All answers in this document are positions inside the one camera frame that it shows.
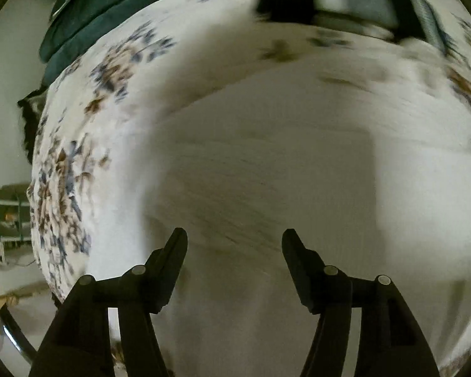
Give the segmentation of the floral fleece blanket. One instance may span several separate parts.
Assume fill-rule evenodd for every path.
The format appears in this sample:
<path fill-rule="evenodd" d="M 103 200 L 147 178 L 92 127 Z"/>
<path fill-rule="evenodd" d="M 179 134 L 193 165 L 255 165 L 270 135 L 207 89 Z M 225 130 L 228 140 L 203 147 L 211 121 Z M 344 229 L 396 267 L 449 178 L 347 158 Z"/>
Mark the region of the floral fleece blanket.
<path fill-rule="evenodd" d="M 35 138 L 32 244 L 54 294 L 66 299 L 85 274 L 122 275 L 181 227 L 155 233 L 146 197 L 154 137 L 188 105 L 335 49 L 413 49 L 471 81 L 471 13 L 460 0 L 426 1 L 451 39 L 447 56 L 426 41 L 397 39 L 405 34 L 399 22 L 385 40 L 271 22 L 256 12 L 257 0 L 159 0 L 101 37 L 49 86 Z M 471 111 L 471 101 L 466 107 Z"/>

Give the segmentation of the green metal rack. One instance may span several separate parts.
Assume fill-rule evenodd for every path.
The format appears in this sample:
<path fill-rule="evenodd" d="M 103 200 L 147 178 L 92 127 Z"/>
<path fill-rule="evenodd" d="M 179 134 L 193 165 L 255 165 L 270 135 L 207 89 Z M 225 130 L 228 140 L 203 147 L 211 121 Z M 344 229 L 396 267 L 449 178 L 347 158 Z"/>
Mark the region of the green metal rack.
<path fill-rule="evenodd" d="M 0 187 L 0 242 L 31 241 L 28 184 Z"/>

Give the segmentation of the white knit sweater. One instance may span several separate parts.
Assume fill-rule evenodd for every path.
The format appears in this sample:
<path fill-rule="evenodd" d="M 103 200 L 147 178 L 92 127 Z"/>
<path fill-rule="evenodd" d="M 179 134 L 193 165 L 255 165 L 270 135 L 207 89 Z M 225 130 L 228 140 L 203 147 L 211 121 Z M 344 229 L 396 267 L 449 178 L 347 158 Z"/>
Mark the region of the white knit sweater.
<path fill-rule="evenodd" d="M 190 249 L 158 323 L 178 376 L 291 376 L 315 320 L 281 234 L 390 276 L 440 369 L 471 353 L 471 81 L 413 49 L 335 49 L 257 72 L 160 126 L 150 226 Z"/>

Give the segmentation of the dark green patterned folded sweater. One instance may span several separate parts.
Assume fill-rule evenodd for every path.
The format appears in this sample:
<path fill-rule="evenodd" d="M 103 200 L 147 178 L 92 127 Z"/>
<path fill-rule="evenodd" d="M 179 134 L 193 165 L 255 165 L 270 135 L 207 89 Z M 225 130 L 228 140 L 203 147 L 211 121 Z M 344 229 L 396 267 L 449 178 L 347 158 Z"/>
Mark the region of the dark green patterned folded sweater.
<path fill-rule="evenodd" d="M 449 54 L 451 39 L 442 27 L 441 20 L 426 0 L 392 0 L 397 19 L 398 31 L 405 34 L 397 39 L 416 38 L 426 41 L 444 56 Z"/>

